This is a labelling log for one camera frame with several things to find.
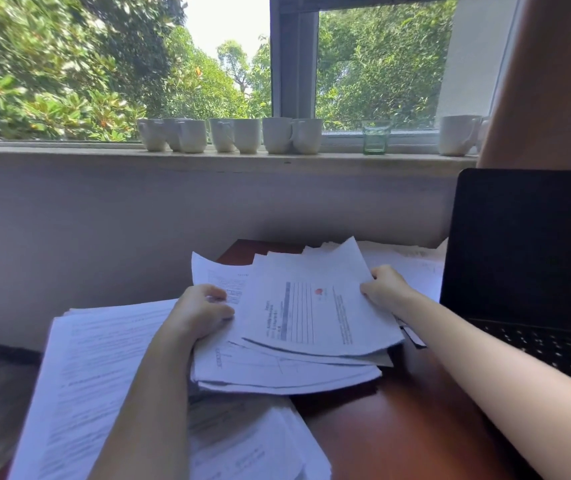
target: hand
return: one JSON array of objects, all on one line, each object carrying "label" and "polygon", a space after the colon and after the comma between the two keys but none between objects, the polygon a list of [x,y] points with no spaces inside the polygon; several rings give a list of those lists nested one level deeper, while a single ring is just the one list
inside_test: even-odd
[{"label": "hand", "polygon": [[187,288],[163,323],[163,333],[185,336],[192,345],[234,316],[233,307],[225,303],[213,303],[208,297],[225,299],[227,293],[214,285]]},{"label": "hand", "polygon": [[375,305],[402,318],[405,302],[417,291],[389,264],[373,268],[372,276],[374,281],[361,284],[361,293]]}]

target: person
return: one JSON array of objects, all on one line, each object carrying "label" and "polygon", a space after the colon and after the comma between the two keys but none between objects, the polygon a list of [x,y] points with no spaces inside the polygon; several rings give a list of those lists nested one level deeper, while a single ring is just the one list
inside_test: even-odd
[{"label": "person", "polygon": [[[405,322],[546,480],[571,479],[571,378],[410,288],[390,266],[361,291]],[[89,480],[187,480],[187,382],[195,341],[233,316],[188,288],[154,336]]]}]

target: desk surface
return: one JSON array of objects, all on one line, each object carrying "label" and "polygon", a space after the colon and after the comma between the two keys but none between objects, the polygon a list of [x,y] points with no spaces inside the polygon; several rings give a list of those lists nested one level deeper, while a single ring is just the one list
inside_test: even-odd
[{"label": "desk surface", "polygon": [[[218,261],[243,265],[256,253],[302,250],[239,240]],[[510,479],[480,413],[432,352],[407,339],[392,360],[394,368],[373,383],[293,398],[332,464],[332,478]],[[0,470],[0,480],[7,473]]]}]

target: glass cup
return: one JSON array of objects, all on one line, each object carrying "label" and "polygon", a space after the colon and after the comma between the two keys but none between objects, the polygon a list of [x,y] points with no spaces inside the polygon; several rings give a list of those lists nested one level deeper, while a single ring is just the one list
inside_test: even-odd
[{"label": "glass cup", "polygon": [[389,121],[365,120],[363,124],[363,154],[384,155],[388,151],[388,136],[392,125]]}]

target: laptop screen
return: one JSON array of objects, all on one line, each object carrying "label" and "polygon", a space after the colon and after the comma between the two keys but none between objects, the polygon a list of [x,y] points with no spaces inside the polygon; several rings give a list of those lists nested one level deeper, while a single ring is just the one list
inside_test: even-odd
[{"label": "laptop screen", "polygon": [[571,171],[461,172],[440,301],[466,319],[571,331]]}]

